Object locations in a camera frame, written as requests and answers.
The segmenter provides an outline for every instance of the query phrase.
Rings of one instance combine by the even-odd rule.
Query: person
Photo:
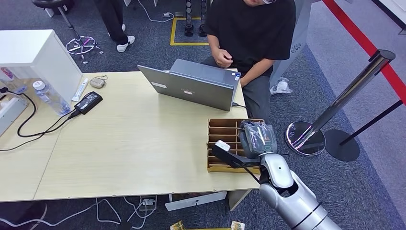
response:
[[[134,36],[127,36],[123,23],[123,0],[94,0],[107,28],[108,35],[116,42],[117,51],[124,52],[134,43]]]
[[[276,60],[289,59],[294,0],[213,0],[205,31],[211,50],[203,64],[237,68],[249,118],[270,117],[269,79]]]

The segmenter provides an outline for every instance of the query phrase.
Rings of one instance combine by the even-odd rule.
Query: chrome pole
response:
[[[289,147],[304,156],[320,154],[326,146],[326,139],[320,129],[394,58],[395,54],[391,51],[378,49],[369,59],[368,66],[313,124],[297,121],[288,126],[285,140]]]

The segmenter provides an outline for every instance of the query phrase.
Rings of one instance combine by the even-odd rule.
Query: wooden organizer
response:
[[[231,146],[230,152],[244,156],[244,150],[238,138],[238,128],[241,121],[251,120],[264,122],[261,119],[209,119],[207,139],[207,170],[209,172],[246,173],[245,169],[234,169],[220,159],[212,155],[212,148],[218,140],[222,140]],[[248,167],[248,169],[259,174],[259,167]]]

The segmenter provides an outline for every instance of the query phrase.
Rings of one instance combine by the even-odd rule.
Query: plastic bottle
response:
[[[6,85],[9,91],[14,93],[23,93],[27,90],[27,86],[21,79],[18,79],[8,68],[0,68],[0,81]]]
[[[50,85],[38,80],[33,83],[35,94],[47,103],[59,116],[70,112],[69,104]]]

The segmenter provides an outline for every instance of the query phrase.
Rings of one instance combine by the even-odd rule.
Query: hand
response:
[[[228,68],[233,63],[232,56],[224,49],[216,49],[212,52],[212,56],[217,65],[222,68]]]

